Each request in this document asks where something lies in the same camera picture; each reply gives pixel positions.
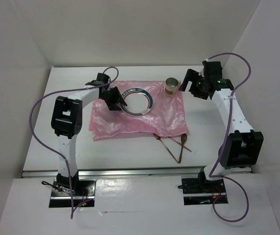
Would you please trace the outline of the pink satin cloth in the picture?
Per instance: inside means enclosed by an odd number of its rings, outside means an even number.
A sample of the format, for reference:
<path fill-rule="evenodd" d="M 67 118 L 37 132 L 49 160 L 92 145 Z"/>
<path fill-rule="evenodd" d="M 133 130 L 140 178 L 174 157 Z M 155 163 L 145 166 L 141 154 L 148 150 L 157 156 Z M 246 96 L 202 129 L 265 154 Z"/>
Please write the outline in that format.
<path fill-rule="evenodd" d="M 113 86 L 122 93 L 129 89 L 145 90 L 152 96 L 152 108 L 142 116 L 132 116 L 122 110 L 111 111 L 103 100 L 97 99 L 89 122 L 94 141 L 119 134 L 155 133 L 161 137 L 176 137 L 188 132 L 182 93 L 166 94 L 164 81 L 116 81 Z"/>

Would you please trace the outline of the steel cup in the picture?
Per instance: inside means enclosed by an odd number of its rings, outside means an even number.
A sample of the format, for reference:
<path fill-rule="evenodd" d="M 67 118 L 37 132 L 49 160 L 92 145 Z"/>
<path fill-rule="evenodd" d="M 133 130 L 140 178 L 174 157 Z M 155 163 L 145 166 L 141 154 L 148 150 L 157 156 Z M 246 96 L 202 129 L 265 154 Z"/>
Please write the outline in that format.
<path fill-rule="evenodd" d="M 164 92 L 168 95 L 174 95 L 179 88 L 179 81 L 173 77 L 165 80 Z"/>

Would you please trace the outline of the brown wooden spoon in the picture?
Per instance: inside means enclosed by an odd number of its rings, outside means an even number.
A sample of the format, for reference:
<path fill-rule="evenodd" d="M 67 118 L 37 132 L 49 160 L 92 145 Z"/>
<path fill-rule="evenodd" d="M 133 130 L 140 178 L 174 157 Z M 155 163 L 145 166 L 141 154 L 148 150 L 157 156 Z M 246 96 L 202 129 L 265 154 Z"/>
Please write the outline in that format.
<path fill-rule="evenodd" d="M 180 149 L 180 154 L 179 154 L 179 158 L 178 158 L 178 163 L 180 164 L 182 161 L 182 154 L 183 154 L 183 145 L 186 143 L 187 141 L 187 134 L 184 133 L 181 135 L 180 137 L 180 141 L 181 141 L 181 149 Z"/>

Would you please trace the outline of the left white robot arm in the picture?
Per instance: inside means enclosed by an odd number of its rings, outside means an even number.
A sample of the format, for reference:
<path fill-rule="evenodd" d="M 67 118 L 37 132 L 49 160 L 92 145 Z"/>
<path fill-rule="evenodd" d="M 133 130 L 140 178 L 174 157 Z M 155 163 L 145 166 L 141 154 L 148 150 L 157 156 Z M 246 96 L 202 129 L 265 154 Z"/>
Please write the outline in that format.
<path fill-rule="evenodd" d="M 91 102 L 101 99 L 110 112 L 121 111 L 125 104 L 117 87 L 111 87 L 111 78 L 105 73 L 98 73 L 97 78 L 85 84 L 84 89 L 70 96 L 58 96 L 55 100 L 51 127 L 57 135 L 59 161 L 57 184 L 68 195 L 79 191 L 79 175 L 76 164 L 76 138 L 82 129 L 83 108 Z"/>

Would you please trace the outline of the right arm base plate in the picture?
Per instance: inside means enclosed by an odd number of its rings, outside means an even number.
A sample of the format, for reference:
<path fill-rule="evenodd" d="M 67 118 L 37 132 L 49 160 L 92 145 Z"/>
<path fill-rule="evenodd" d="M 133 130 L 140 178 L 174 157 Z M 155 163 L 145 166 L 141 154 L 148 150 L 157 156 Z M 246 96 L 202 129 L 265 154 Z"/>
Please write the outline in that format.
<path fill-rule="evenodd" d="M 184 205 L 210 205 L 217 199 L 217 204 L 228 204 L 228 197 L 223 180 L 201 185 L 197 178 L 182 178 L 181 185 Z"/>

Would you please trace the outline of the white plate green rim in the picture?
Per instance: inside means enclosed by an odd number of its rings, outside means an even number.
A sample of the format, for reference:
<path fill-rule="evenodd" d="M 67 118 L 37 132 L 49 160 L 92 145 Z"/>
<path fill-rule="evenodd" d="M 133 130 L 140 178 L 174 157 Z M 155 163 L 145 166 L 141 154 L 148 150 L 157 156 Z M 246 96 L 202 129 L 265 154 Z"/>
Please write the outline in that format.
<path fill-rule="evenodd" d="M 141 117 L 153 108 L 153 97 L 148 91 L 141 88 L 124 91 L 122 98 L 127 105 L 121 104 L 121 110 L 130 116 Z"/>

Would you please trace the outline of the copper knife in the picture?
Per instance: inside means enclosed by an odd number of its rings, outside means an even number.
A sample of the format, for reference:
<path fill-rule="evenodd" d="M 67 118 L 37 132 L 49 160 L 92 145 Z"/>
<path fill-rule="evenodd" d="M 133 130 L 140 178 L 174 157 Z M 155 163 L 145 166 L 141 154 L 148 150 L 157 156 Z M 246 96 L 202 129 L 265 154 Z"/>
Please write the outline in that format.
<path fill-rule="evenodd" d="M 180 145 L 180 146 L 182 145 L 181 142 L 175 140 L 174 138 L 172 138 L 172 137 L 168 137 L 168 138 L 170 138 L 172 141 L 174 141 L 174 142 L 177 143 L 178 145 Z M 190 150 L 189 148 L 187 148 L 185 145 L 183 145 L 183 148 L 186 149 L 186 150 L 188 150 L 189 152 L 192 152 L 192 150 Z"/>

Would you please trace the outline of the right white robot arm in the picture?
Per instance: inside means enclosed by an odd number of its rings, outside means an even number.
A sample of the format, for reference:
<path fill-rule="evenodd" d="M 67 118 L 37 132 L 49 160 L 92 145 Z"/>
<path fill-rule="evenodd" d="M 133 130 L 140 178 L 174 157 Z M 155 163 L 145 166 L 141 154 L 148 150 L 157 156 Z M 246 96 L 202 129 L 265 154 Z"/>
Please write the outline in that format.
<path fill-rule="evenodd" d="M 230 173 L 256 164 L 264 137 L 246 120 L 229 79 L 224 79 L 220 62 L 204 62 L 203 71 L 188 69 L 179 90 L 188 90 L 194 97 L 210 99 L 216 105 L 226 133 L 218 151 L 218 159 L 203 167 L 196 188 L 210 192 Z"/>

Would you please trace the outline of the copper fork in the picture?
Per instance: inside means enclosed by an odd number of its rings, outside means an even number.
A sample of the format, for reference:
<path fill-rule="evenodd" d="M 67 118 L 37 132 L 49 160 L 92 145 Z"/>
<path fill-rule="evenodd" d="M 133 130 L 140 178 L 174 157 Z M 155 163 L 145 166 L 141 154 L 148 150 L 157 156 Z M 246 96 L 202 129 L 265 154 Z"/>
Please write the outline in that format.
<path fill-rule="evenodd" d="M 175 158 L 173 153 L 170 151 L 170 149 L 167 147 L 167 145 L 162 141 L 161 137 L 157 135 L 156 133 L 153 133 L 153 136 L 156 140 L 160 141 L 162 145 L 165 147 L 165 149 L 168 151 L 168 153 L 172 156 L 172 158 L 175 160 L 175 162 L 178 164 L 178 160 Z"/>

